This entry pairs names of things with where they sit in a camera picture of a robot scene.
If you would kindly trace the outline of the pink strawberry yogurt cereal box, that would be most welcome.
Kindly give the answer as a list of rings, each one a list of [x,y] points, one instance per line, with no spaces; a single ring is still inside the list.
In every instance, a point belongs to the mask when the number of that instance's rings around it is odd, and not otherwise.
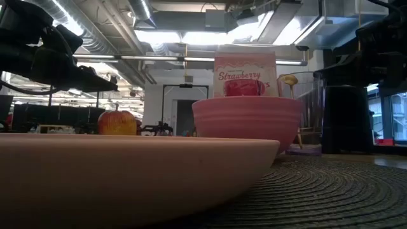
[[[277,97],[275,53],[217,53],[214,61],[214,97],[224,96],[224,83],[230,80],[258,80],[265,84],[263,95]]]

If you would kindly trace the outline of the black gantry frame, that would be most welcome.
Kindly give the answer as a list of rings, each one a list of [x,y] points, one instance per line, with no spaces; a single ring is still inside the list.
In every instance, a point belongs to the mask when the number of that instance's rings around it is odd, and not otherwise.
[[[195,129],[192,104],[209,98],[209,86],[164,84],[162,88],[161,122],[173,129],[173,135],[193,135]]]

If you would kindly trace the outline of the pink round plate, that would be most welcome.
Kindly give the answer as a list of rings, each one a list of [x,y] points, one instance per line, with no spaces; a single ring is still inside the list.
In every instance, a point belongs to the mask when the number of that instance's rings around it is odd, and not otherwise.
[[[235,198],[279,142],[0,134],[0,229],[128,229]]]

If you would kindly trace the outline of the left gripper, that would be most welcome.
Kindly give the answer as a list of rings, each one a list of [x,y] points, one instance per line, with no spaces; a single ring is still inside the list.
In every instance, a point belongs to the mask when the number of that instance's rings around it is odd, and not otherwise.
[[[48,27],[43,44],[35,51],[31,80],[64,90],[117,91],[117,83],[101,78],[89,67],[77,66],[73,54],[82,44],[83,40],[62,24]]]

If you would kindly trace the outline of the gold spoon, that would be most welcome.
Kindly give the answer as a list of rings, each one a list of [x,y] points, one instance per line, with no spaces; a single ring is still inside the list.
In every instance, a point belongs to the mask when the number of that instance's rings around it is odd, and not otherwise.
[[[293,74],[282,74],[279,76],[279,80],[289,86],[291,99],[294,99],[293,87],[298,83],[298,79],[296,78],[296,76]],[[297,131],[297,138],[298,138],[299,147],[300,147],[300,149],[302,149],[303,142],[302,142],[302,138],[301,138],[300,129],[298,129],[298,131]]]

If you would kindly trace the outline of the silver spiral ventilation duct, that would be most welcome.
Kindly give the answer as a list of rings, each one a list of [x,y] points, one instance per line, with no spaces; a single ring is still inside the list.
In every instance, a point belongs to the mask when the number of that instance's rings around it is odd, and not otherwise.
[[[102,32],[91,22],[73,0],[24,0],[44,9],[53,19],[55,24],[63,24],[73,33],[83,39],[82,47],[91,54],[111,55],[118,51]],[[107,63],[115,68],[119,75],[131,85],[144,88],[145,80],[142,76],[126,63],[119,60],[117,63]]]

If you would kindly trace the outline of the red translucent cup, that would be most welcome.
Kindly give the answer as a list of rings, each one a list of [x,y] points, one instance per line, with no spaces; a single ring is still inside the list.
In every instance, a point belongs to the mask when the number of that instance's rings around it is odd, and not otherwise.
[[[265,84],[258,80],[230,80],[224,83],[224,96],[263,95]]]

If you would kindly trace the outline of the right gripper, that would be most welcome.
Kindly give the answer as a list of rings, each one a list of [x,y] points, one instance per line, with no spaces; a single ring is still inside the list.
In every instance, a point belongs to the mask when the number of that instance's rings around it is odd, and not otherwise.
[[[337,81],[357,87],[375,83],[381,87],[396,87],[398,52],[359,51],[338,63],[333,70],[315,71],[313,77],[321,80],[326,87],[337,86]]]

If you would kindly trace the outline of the clear glass tumbler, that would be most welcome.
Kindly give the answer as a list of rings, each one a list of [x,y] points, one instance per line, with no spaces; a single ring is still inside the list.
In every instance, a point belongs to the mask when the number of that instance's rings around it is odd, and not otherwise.
[[[293,74],[298,83],[293,87],[294,100],[301,102],[300,132],[303,148],[300,149],[298,138],[285,151],[287,155],[320,156],[322,155],[322,120],[324,116],[324,84],[313,77],[312,71],[300,71]],[[277,78],[279,95],[291,98],[289,86]]]

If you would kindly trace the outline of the dark cabinet row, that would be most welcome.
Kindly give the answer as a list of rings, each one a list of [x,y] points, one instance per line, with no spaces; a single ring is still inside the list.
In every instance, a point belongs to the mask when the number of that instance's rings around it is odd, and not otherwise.
[[[38,125],[67,125],[74,128],[95,130],[99,116],[105,109],[71,106],[15,105],[12,130],[28,132]]]

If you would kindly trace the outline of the grey round woven placemat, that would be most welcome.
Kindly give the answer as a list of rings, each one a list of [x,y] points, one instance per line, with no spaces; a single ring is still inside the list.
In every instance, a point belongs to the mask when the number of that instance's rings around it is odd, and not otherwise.
[[[241,196],[141,229],[407,229],[407,170],[279,156]]]

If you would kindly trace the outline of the red apple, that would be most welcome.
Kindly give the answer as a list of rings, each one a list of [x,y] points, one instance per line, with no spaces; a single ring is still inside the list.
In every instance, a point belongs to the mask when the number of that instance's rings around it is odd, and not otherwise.
[[[115,104],[114,111],[103,112],[97,121],[98,133],[101,135],[137,135],[137,120],[128,111],[119,111]]]

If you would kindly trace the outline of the pink ribbed bowl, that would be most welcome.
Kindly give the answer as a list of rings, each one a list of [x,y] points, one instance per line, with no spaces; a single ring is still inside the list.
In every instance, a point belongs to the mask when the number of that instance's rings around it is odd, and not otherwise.
[[[257,95],[214,97],[192,104],[200,137],[276,140],[278,153],[294,142],[302,108],[294,99]]]

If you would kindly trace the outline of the rectangular metal air duct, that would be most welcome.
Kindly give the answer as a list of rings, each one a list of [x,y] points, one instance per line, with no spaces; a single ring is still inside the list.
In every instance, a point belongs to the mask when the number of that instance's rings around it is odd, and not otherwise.
[[[328,49],[344,45],[355,30],[389,14],[368,0],[269,0],[259,45]]]

